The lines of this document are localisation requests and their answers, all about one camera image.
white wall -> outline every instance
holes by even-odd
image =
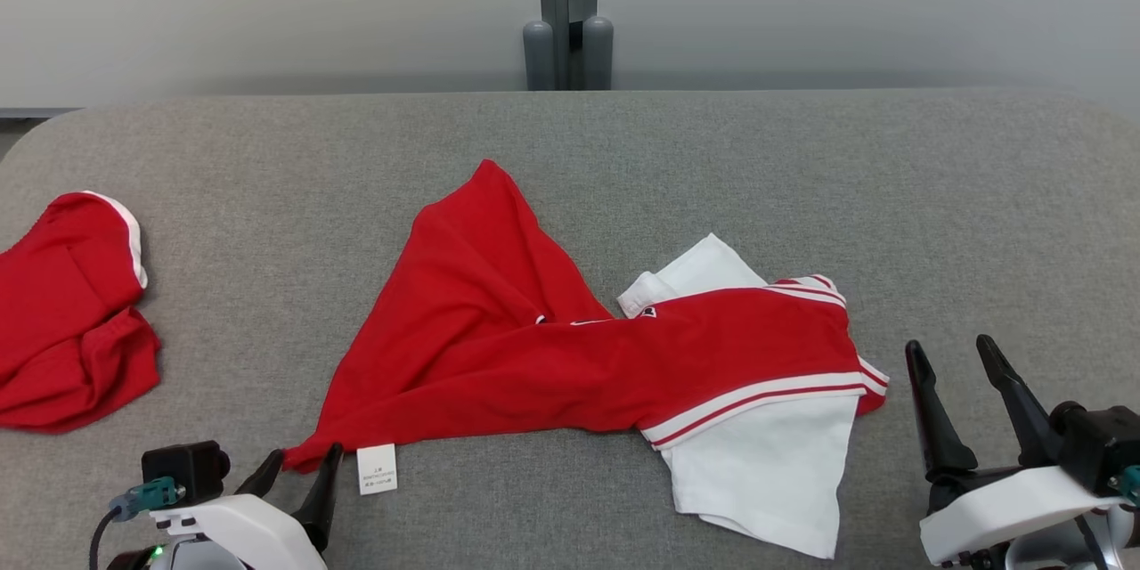
[[[0,108],[526,88],[539,0],[0,0]]]
[[[598,0],[614,88],[1077,88],[1140,119],[1140,0]]]

teal connector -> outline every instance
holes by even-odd
[[[1121,472],[1121,495],[1140,506],[1140,465],[1129,465]]]
[[[160,477],[154,481],[135,486],[127,492],[111,499],[108,508],[119,507],[115,521],[129,521],[145,510],[160,510],[174,505],[186,496],[186,489],[174,483],[170,477]]]

gray cylinder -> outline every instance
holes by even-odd
[[[613,80],[613,23],[595,15],[581,23],[583,81],[587,90],[608,90]]]
[[[535,19],[522,27],[527,91],[554,91],[554,30]]]

red fabric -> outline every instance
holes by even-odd
[[[285,467],[312,470],[336,441],[353,451],[555,427],[644,430],[749,384],[858,372],[834,303],[709,291],[614,319],[513,180],[484,161],[416,218],[316,432],[286,450]]]
[[[157,384],[158,339],[130,307],[141,295],[114,205],[57,197],[0,254],[0,426],[66,432]]]

floor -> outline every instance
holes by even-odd
[[[0,160],[3,160],[11,145],[16,145],[16,140],[42,122],[42,119],[0,119]]]

